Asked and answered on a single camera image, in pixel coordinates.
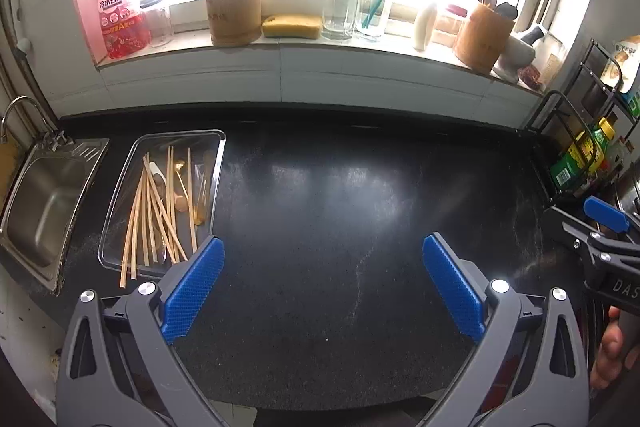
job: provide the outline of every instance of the finger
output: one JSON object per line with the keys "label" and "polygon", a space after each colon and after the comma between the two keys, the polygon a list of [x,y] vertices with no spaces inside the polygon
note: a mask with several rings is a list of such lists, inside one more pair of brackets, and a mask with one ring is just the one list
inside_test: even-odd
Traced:
{"label": "finger", "polygon": [[634,364],[638,359],[638,355],[640,355],[640,344],[638,344],[631,351],[629,351],[629,354],[626,356],[625,367],[627,369],[631,369],[632,367],[634,367]]}
{"label": "finger", "polygon": [[598,354],[595,367],[601,378],[607,381],[613,381],[618,377],[620,371],[622,371],[622,361],[610,360],[606,356]]}
{"label": "finger", "polygon": [[596,371],[591,371],[591,376],[589,378],[589,385],[594,389],[603,390],[609,386],[610,382],[602,378],[597,374]]}
{"label": "finger", "polygon": [[602,348],[604,355],[610,359],[615,360],[620,356],[620,350],[622,349],[622,330],[618,325],[618,321],[612,322],[607,326],[607,329],[602,336],[600,347]]}

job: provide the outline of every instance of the faucet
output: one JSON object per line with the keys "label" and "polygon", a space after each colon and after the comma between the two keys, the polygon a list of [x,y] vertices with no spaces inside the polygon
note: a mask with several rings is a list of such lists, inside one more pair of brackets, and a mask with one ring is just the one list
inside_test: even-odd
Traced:
{"label": "faucet", "polygon": [[18,105],[20,102],[29,102],[33,107],[38,110],[42,121],[44,122],[45,127],[47,128],[47,133],[45,134],[45,143],[47,143],[54,151],[60,145],[60,141],[62,143],[68,143],[68,139],[65,137],[64,131],[58,131],[54,128],[54,126],[49,123],[49,120],[45,118],[45,113],[42,106],[38,103],[37,100],[31,98],[30,96],[18,96],[14,98],[11,103],[6,108],[4,112],[4,116],[2,117],[2,121],[0,121],[0,144],[4,144],[7,142],[6,138],[6,118],[9,116],[9,113],[14,108],[15,105]]}

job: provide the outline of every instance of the stainless steel sink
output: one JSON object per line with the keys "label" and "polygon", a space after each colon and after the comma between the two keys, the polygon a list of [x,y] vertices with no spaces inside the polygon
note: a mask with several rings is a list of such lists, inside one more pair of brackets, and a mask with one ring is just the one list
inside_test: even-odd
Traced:
{"label": "stainless steel sink", "polygon": [[36,144],[7,200],[0,244],[49,290],[58,285],[78,206],[107,144],[82,140],[55,151]]}

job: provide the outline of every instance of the human hand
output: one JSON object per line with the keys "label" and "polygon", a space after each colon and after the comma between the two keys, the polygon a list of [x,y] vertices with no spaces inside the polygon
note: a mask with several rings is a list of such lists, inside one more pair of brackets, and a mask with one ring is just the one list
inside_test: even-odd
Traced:
{"label": "human hand", "polygon": [[[612,306],[609,308],[610,323],[602,336],[596,361],[591,368],[589,383],[594,389],[606,389],[611,382],[616,380],[622,371],[623,336],[618,325],[620,309]],[[631,369],[640,354],[640,345],[635,346],[625,359],[625,367]]]}

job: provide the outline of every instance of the wooden utensil holder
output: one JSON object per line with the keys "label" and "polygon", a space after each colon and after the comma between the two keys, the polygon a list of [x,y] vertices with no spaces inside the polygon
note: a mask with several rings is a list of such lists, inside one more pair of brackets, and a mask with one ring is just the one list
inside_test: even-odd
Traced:
{"label": "wooden utensil holder", "polygon": [[211,43],[244,46],[262,34],[260,0],[206,0]]}
{"label": "wooden utensil holder", "polygon": [[456,57],[472,70],[490,74],[507,45],[515,21],[478,4],[458,34]]}

